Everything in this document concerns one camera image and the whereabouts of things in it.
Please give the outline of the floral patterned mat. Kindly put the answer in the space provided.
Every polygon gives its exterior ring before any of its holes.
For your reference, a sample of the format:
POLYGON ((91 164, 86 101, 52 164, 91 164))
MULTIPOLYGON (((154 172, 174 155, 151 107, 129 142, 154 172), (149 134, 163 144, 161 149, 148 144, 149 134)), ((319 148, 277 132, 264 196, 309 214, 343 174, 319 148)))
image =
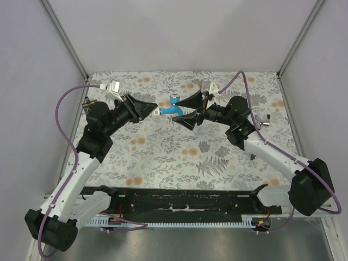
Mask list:
MULTIPOLYGON (((170 106, 171 94, 193 95, 209 80, 226 87, 217 98, 225 105, 235 95, 250 94, 252 111, 270 126, 262 129, 274 144, 296 153, 281 87, 274 72, 95 72, 91 85, 120 83, 120 94, 170 106)), ((226 126, 205 121, 194 130, 172 122, 171 115, 128 123, 113 135, 113 146, 86 185, 97 187, 171 188, 202 190, 253 190, 261 184, 273 187, 289 181, 260 158, 232 146, 226 126)))

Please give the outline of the small chrome faucet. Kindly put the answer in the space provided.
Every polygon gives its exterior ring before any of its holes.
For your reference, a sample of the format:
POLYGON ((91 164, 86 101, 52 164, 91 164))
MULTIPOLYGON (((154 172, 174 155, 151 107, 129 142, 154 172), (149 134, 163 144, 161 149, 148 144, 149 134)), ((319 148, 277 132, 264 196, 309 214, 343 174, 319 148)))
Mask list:
POLYGON ((262 120, 259 116, 254 117, 257 127, 260 130, 262 127, 269 127, 270 126, 270 114, 266 115, 266 119, 262 120))

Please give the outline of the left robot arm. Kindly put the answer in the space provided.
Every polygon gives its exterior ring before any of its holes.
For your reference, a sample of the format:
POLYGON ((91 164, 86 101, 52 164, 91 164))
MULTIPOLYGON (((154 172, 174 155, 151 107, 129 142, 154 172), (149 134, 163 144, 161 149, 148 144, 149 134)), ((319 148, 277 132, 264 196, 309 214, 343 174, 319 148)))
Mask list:
POLYGON ((75 161, 49 198, 38 210, 30 209, 24 220, 43 257, 42 245, 66 251, 78 231, 104 210, 115 213, 120 207, 117 190, 102 185, 79 205, 75 202, 90 176, 98 169, 113 145, 111 136, 125 124, 138 123, 155 111, 155 103, 135 99, 131 95, 115 100, 110 109, 105 102, 88 98, 83 103, 87 124, 83 136, 73 148, 75 161))

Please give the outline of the dark metal faucet left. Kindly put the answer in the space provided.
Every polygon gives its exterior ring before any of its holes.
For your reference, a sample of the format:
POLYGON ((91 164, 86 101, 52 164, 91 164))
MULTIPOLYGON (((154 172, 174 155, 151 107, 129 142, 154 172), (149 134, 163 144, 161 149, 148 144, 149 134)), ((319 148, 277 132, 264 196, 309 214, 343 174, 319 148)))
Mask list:
POLYGON ((84 102, 82 103, 82 108, 84 110, 85 115, 89 113, 90 107, 94 105, 97 100, 90 100, 88 96, 84 97, 84 102))

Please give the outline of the right aluminium frame post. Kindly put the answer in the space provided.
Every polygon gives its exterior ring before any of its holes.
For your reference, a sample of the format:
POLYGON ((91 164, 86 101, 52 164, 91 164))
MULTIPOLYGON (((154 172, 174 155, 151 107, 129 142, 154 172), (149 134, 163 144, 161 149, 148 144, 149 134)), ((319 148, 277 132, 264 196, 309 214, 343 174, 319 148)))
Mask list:
POLYGON ((279 68, 277 72, 277 76, 279 79, 282 78, 284 75, 287 67, 289 66, 293 56, 295 55, 297 49, 299 48, 301 42, 305 38, 308 30, 310 29, 312 23, 314 22, 315 18, 317 17, 319 11, 321 10, 322 6, 326 3, 325 0, 317 0, 315 1, 315 4, 313 5, 310 13, 308 14, 305 22, 303 23, 297 37, 295 38, 295 41, 293 42, 289 52, 285 56, 285 59, 282 62, 281 67, 279 68))

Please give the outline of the white plastic elbow fitting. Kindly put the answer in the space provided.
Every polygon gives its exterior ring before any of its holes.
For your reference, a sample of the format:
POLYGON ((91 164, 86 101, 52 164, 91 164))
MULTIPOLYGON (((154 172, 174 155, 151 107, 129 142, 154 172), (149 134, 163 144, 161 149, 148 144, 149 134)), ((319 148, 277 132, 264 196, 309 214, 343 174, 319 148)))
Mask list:
POLYGON ((159 117, 161 116, 161 110, 159 107, 157 107, 151 114, 151 117, 159 117))

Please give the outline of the left aluminium frame post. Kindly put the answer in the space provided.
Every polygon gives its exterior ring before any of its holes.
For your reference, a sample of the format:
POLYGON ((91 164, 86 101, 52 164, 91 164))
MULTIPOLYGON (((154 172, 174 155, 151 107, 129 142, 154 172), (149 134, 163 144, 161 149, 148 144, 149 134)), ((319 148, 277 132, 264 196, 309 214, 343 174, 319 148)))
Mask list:
POLYGON ((78 69, 80 75, 84 79, 85 82, 89 80, 89 74, 82 64, 75 48, 73 47, 68 35, 66 34, 65 29, 63 28, 61 22, 59 21, 58 16, 56 15, 51 3, 48 0, 39 0, 41 6, 43 7, 45 13, 47 14, 52 26, 60 37, 64 47, 66 48, 69 56, 74 62, 76 68, 78 69))

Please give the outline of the aluminium frame post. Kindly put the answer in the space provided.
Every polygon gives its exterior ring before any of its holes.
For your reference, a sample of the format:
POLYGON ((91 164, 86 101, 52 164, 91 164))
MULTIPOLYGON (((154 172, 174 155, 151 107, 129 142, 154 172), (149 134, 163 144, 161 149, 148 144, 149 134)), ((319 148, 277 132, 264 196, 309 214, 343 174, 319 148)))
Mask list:
POLYGON ((61 22, 59 21, 58 16, 56 15, 51 3, 48 0, 39 0, 41 6, 43 7, 45 13, 47 14, 52 26, 60 37, 64 47, 66 48, 69 56, 74 62, 76 68, 78 69, 80 75, 84 79, 85 82, 89 80, 89 74, 82 64, 75 48, 73 47, 68 35, 66 34, 65 29, 63 28, 61 22))
POLYGON ((279 79, 282 78, 284 75, 287 67, 289 66, 293 56, 295 55, 297 49, 299 48, 301 42, 305 38, 308 30, 310 29, 312 23, 314 22, 315 18, 317 17, 319 11, 321 10, 322 6, 326 3, 325 0, 317 0, 315 1, 315 4, 313 5, 310 13, 308 14, 305 22, 303 23, 297 37, 295 38, 295 41, 293 42, 289 52, 285 56, 285 59, 282 62, 281 67, 279 68, 277 72, 277 76, 279 79))

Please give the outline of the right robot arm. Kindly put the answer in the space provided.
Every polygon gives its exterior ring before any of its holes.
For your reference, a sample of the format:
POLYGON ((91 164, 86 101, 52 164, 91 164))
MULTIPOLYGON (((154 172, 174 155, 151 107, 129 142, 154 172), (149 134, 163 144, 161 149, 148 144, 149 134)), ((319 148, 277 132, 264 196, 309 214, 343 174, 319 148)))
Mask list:
POLYGON ((258 187, 254 191, 256 196, 249 200, 250 210, 261 214, 268 207, 292 206, 305 216, 322 210, 324 203, 334 194, 326 163, 319 158, 309 160, 291 154, 261 138, 259 129, 248 120, 251 111, 245 98, 233 96, 224 107, 212 99, 211 94, 198 91, 177 103, 193 109, 193 112, 172 120, 189 130, 205 120, 227 125, 229 128, 225 134, 232 145, 264 160, 291 182, 289 186, 258 187))

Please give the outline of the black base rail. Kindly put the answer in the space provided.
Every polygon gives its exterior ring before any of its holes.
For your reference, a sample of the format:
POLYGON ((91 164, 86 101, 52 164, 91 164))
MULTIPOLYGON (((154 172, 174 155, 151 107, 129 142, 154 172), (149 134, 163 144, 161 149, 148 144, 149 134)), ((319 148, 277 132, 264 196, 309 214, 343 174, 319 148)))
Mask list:
POLYGON ((281 214, 264 206, 255 191, 117 188, 105 210, 143 223, 240 222, 243 215, 281 214))

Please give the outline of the blue plastic faucet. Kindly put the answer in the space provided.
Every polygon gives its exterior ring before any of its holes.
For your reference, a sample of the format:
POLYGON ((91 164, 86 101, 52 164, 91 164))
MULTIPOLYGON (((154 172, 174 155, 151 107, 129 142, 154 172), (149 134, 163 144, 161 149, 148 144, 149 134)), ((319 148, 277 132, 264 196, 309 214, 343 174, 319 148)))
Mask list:
POLYGON ((177 105, 180 101, 180 96, 178 94, 171 94, 169 97, 170 106, 168 108, 160 108, 160 114, 177 114, 178 116, 183 115, 182 109, 177 105))

